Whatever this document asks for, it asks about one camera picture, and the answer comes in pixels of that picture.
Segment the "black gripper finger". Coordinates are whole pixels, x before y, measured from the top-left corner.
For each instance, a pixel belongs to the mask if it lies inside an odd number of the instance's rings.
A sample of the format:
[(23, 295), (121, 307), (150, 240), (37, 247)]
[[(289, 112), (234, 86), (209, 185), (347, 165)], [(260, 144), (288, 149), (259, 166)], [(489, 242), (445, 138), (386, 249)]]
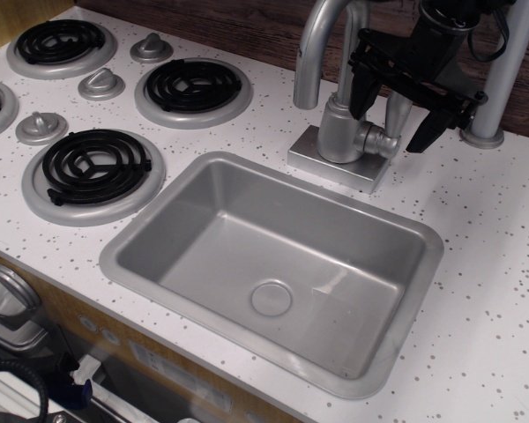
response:
[(433, 110), (421, 122), (407, 146), (411, 153), (422, 153), (449, 127), (451, 114), (445, 110)]
[(374, 63), (354, 61), (349, 64), (354, 74), (349, 111), (355, 120), (359, 120), (372, 107), (382, 88), (382, 72)]

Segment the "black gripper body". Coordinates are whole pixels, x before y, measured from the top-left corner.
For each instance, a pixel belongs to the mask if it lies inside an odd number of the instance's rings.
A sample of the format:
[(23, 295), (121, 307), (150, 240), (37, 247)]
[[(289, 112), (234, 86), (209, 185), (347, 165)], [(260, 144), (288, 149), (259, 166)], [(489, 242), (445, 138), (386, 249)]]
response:
[(445, 109), (452, 123), (464, 128), (487, 95), (458, 64), (464, 33), (416, 27), (402, 37), (372, 29), (359, 31), (349, 62), (380, 66), (383, 86), (428, 111)]

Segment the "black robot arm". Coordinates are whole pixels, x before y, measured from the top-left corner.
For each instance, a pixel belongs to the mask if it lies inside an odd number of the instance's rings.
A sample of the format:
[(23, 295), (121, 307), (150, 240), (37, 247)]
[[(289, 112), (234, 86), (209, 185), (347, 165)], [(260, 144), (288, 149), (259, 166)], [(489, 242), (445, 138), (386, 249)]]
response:
[(422, 1), (420, 17), (407, 37), (362, 29), (349, 63), (354, 74), (350, 112), (359, 119), (387, 86), (428, 110), (407, 146), (424, 152), (447, 129), (465, 129), (487, 94), (458, 64), (463, 43), (473, 44), (472, 32), (481, 15), (492, 15), (503, 37), (494, 53), (473, 57), (489, 63), (500, 57), (510, 38), (504, 1)]

